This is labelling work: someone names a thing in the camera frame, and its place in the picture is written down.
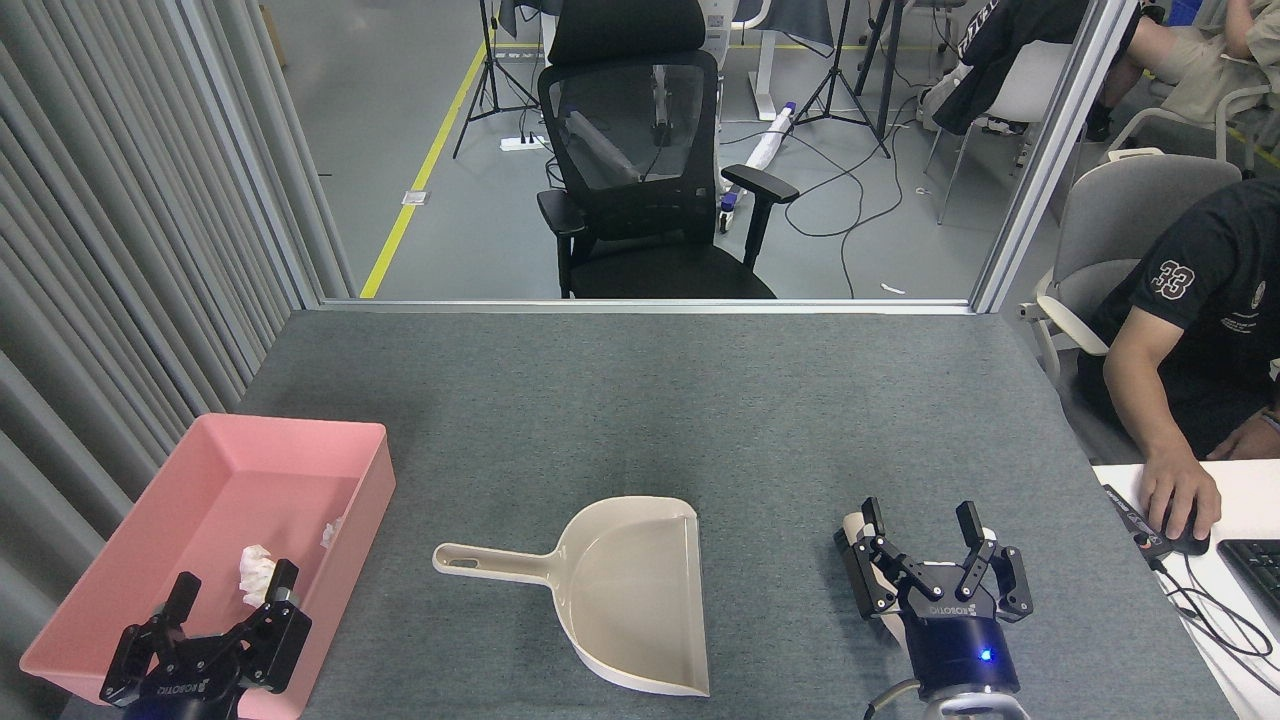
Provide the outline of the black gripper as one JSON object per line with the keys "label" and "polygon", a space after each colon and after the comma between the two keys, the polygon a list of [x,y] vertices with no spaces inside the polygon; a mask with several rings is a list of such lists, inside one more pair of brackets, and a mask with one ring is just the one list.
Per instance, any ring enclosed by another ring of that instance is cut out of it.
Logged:
{"label": "black gripper", "polygon": [[835,544],[861,616],[888,612],[900,597],[923,700],[986,688],[1015,694],[1021,684],[1000,623],[1034,611],[1023,552],[982,525],[974,502],[961,502],[955,514],[968,547],[959,565],[924,565],[900,552],[886,538],[874,496],[845,516]]}
{"label": "black gripper", "polygon": [[243,687],[280,694],[312,625],[294,601],[298,574],[291,560],[279,560],[266,600],[221,637],[214,655],[218,661],[180,667],[182,623],[201,580],[179,573],[160,609],[146,623],[122,632],[99,698],[124,707],[125,719],[237,719]]}

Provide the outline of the person's right hand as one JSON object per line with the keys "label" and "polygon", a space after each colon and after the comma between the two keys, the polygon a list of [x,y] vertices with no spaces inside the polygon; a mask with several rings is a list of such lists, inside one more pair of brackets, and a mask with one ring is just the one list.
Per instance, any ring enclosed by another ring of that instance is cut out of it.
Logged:
{"label": "person's right hand", "polygon": [[1192,455],[1149,457],[1139,484],[1139,506],[1169,538],[1187,534],[1206,541],[1221,519],[1221,495],[1216,480]]}

